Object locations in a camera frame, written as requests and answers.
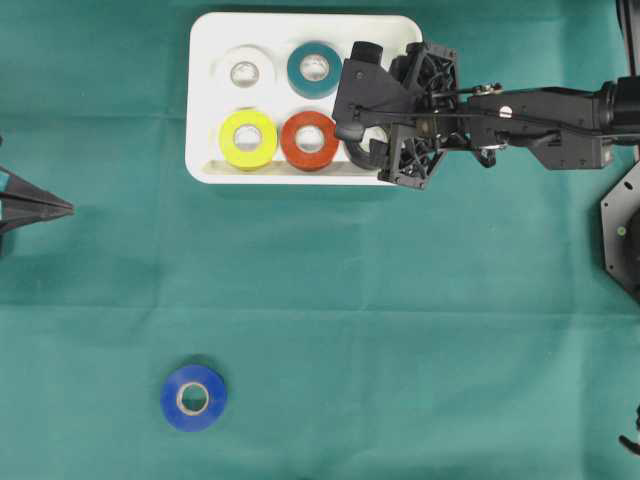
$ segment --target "teal fabric surface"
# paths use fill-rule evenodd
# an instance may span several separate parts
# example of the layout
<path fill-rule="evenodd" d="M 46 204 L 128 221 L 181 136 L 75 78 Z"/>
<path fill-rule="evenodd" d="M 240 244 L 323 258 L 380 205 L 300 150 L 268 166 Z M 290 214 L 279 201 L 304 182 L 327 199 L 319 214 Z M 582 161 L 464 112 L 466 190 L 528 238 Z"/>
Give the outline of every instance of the teal fabric surface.
<path fill-rule="evenodd" d="M 598 202 L 632 163 L 489 171 L 425 192 L 212 186 L 184 166 L 188 34 L 215 10 L 404 14 L 461 83 L 597 89 L 613 1 L 5 0 L 0 163 L 74 217 L 7 236 L 0 478 L 630 479 L 638 305 L 602 270 Z M 198 362 L 212 428 L 159 397 Z"/>

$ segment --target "plastic tray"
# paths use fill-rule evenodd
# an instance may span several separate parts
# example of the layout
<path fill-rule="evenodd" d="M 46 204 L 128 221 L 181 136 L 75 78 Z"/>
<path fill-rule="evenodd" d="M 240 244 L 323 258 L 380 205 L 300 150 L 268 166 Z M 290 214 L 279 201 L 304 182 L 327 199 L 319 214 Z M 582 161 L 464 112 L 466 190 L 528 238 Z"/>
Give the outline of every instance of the plastic tray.
<path fill-rule="evenodd" d="M 295 48 L 309 41 L 330 45 L 341 58 L 351 53 L 353 42 L 366 40 L 384 47 L 382 65 L 404 53 L 407 43 L 422 41 L 420 28 L 407 17 L 395 15 L 325 15 L 276 13 L 208 13 L 191 29 L 189 93 L 185 162 L 189 173 L 204 183 L 388 185 L 379 182 L 376 171 L 353 165 L 341 143 L 333 163 L 316 172 L 291 166 L 282 150 L 270 165 L 243 172 L 229 165 L 217 142 L 224 119 L 240 108 L 253 107 L 276 122 L 278 129 L 293 114 L 316 110 L 330 116 L 335 93 L 308 100 L 296 94 L 287 79 L 287 59 Z M 273 61 L 276 83 L 271 95 L 251 99 L 221 94 L 216 65 L 231 49 L 256 46 Z"/>

